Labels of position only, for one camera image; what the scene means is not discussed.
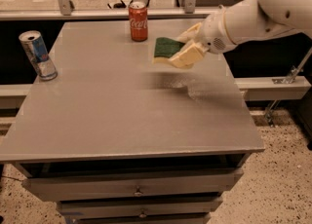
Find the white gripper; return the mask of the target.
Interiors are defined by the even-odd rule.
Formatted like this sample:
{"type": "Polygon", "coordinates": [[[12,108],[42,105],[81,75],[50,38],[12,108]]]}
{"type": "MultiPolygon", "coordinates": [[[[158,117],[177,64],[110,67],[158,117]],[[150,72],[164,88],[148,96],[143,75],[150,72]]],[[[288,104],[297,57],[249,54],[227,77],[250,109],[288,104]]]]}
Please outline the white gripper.
{"type": "Polygon", "coordinates": [[[208,15],[202,23],[198,22],[178,35],[176,37],[178,42],[186,44],[169,59],[169,63],[176,68],[182,68],[202,60],[207,51],[213,54],[224,54],[234,50],[237,45],[227,32],[225,12],[225,8],[220,7],[216,13],[208,15]],[[191,40],[196,35],[200,42],[191,40]]]}

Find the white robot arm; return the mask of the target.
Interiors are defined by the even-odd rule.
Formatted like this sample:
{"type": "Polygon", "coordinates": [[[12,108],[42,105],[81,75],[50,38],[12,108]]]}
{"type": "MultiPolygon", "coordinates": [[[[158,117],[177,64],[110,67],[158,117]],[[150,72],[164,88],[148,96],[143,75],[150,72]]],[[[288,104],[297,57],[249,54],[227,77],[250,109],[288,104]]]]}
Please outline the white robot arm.
{"type": "Polygon", "coordinates": [[[249,41],[298,32],[312,37],[312,0],[243,0],[180,34],[177,40],[184,46],[169,63],[177,68],[190,67],[207,52],[223,54],[249,41]]]}

